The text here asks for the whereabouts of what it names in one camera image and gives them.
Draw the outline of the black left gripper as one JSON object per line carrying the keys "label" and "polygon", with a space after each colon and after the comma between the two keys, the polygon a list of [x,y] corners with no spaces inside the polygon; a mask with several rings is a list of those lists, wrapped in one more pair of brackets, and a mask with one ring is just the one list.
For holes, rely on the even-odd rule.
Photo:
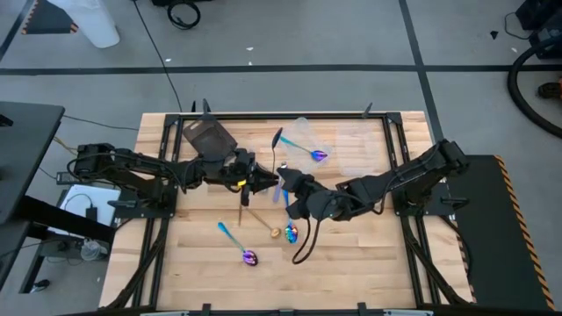
{"label": "black left gripper", "polygon": [[[237,186],[236,183],[243,179],[246,180],[246,184],[248,183],[248,179],[253,172],[255,155],[244,148],[235,149],[234,155],[234,161],[227,166],[227,189],[233,193],[238,193],[242,186]],[[254,176],[266,178],[255,181],[255,191],[267,190],[278,184],[278,175],[261,165],[255,166]]]}

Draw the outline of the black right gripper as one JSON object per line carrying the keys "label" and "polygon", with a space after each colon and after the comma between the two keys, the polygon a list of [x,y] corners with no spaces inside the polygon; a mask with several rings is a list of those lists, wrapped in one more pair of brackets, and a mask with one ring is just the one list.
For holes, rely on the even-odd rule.
{"label": "black right gripper", "polygon": [[281,177],[287,178],[282,189],[294,194],[295,200],[292,203],[297,200],[306,203],[309,218],[338,218],[342,214],[343,205],[347,202],[342,194],[329,190],[313,176],[301,174],[297,169],[278,168],[277,172]]}

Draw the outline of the gold spoon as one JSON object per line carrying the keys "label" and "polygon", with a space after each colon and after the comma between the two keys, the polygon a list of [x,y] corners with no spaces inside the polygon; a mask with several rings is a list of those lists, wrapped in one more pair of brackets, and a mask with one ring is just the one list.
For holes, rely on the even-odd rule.
{"label": "gold spoon", "polygon": [[256,212],[251,209],[247,209],[255,219],[257,219],[261,224],[267,227],[270,230],[270,237],[273,239],[279,238],[281,234],[281,230],[278,227],[271,226],[267,221],[265,221],[262,217],[260,217]]}

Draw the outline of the clear plastic bin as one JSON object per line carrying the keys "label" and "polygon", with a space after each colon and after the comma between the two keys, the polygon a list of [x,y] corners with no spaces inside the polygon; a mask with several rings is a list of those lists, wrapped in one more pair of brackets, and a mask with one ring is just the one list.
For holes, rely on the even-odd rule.
{"label": "clear plastic bin", "polygon": [[328,157],[321,161],[315,162],[311,156],[298,148],[284,144],[279,140],[279,146],[283,149],[285,161],[291,169],[299,169],[305,174],[311,174],[319,167],[328,163],[328,158],[332,152],[332,147],[315,132],[312,124],[304,117],[294,119],[283,127],[280,136],[291,140],[302,147],[309,150],[321,150],[328,154]]}
{"label": "clear plastic bin", "polygon": [[351,121],[336,128],[335,153],[342,175],[355,177],[373,174],[377,167],[375,123]]}

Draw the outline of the dark smoked plastic bin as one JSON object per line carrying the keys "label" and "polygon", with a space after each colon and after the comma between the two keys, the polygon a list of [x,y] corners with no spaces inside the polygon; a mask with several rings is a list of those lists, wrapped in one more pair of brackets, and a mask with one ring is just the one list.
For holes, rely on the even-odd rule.
{"label": "dark smoked plastic bin", "polygon": [[204,116],[183,129],[183,135],[203,162],[223,162],[234,155],[237,142],[212,116]]}

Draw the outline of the white flat box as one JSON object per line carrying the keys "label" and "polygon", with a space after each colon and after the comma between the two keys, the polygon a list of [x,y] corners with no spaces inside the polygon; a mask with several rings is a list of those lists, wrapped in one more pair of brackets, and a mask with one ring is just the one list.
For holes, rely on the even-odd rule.
{"label": "white flat box", "polygon": [[87,210],[96,208],[97,222],[106,226],[115,227],[115,208],[108,204],[119,198],[120,191],[99,188],[87,185],[73,185],[60,202],[60,208],[75,215],[86,218]]}

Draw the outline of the black power strip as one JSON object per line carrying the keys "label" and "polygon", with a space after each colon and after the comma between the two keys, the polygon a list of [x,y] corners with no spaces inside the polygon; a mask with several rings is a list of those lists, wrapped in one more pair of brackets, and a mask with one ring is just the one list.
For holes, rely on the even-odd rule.
{"label": "black power strip", "polygon": [[75,176],[72,176],[69,172],[58,172],[55,176],[55,181],[58,185],[91,183],[91,180],[79,179]]}

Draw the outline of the large black hazard-edged mat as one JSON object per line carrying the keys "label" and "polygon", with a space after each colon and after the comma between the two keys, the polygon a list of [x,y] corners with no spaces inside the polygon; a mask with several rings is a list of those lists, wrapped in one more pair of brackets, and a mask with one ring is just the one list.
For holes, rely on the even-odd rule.
{"label": "large black hazard-edged mat", "polygon": [[498,155],[470,155],[469,169],[448,181],[470,251],[469,285],[478,307],[553,312],[553,301],[506,165]]}

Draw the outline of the white plastic container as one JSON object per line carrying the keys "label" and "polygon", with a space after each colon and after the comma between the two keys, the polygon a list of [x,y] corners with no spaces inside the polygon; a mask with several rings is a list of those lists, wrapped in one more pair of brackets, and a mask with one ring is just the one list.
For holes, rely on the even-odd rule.
{"label": "white plastic container", "polygon": [[120,36],[103,0],[47,0],[65,11],[79,31],[96,48],[108,48],[120,42]]}

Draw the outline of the black desk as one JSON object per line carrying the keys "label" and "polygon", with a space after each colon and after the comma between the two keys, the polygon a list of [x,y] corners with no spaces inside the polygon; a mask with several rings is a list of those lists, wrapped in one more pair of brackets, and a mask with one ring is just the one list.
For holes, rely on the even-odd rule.
{"label": "black desk", "polygon": [[59,105],[0,101],[0,290],[33,226],[113,242],[114,228],[26,195],[64,112]]}

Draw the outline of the small black hazard-striped mat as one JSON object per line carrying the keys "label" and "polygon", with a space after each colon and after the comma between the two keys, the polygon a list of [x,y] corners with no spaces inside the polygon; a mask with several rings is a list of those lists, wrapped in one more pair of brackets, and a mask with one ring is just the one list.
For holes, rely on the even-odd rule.
{"label": "small black hazard-striped mat", "polygon": [[23,23],[24,35],[75,33],[78,26],[69,15],[47,0],[34,0]]}

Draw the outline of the orange black tool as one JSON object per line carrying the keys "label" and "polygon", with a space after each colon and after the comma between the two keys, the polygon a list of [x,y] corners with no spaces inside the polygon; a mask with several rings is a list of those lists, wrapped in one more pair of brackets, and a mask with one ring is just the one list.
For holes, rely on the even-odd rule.
{"label": "orange black tool", "polygon": [[537,88],[537,95],[544,99],[562,99],[562,78],[557,82],[549,82]]}

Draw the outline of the black floor equipment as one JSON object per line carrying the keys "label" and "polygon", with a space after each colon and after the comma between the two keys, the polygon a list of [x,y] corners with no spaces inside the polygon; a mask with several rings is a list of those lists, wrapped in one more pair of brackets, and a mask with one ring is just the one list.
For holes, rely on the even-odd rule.
{"label": "black floor equipment", "polygon": [[515,15],[533,47],[562,36],[562,0],[524,0]]}

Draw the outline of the black aluminium table frame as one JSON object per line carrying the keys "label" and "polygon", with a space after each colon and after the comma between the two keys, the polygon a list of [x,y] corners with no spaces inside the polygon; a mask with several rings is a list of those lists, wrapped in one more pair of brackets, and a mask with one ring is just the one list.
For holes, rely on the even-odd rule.
{"label": "black aluminium table frame", "polygon": [[[274,118],[281,112],[242,113],[249,118],[219,118],[241,147],[256,151],[257,160],[271,167],[271,139],[279,127],[299,117]],[[313,129],[332,146],[328,163],[312,174],[324,186],[334,188],[345,181],[335,153],[336,128],[351,121],[375,123],[377,167],[374,174],[391,168],[381,118],[362,119],[360,113],[329,112],[332,118],[306,119]],[[179,193],[178,210],[169,223],[162,274],[156,304],[158,311],[201,311],[204,303],[211,312],[319,311],[341,314],[355,310],[365,302],[367,309],[415,308],[412,278],[401,223],[393,211],[390,193],[382,215],[370,212],[349,222],[329,220],[321,224],[317,245],[300,265],[291,258],[306,235],[306,222],[297,221],[299,244],[272,239],[266,227],[244,211],[237,226],[239,197],[219,186],[202,184]],[[241,261],[241,251],[217,227],[222,221],[235,238],[257,253],[259,264],[250,267]],[[431,258],[454,291],[473,302],[455,232],[441,219],[424,220]],[[146,220],[135,219],[117,232],[99,306],[109,305],[123,290],[138,267],[141,239]]]}

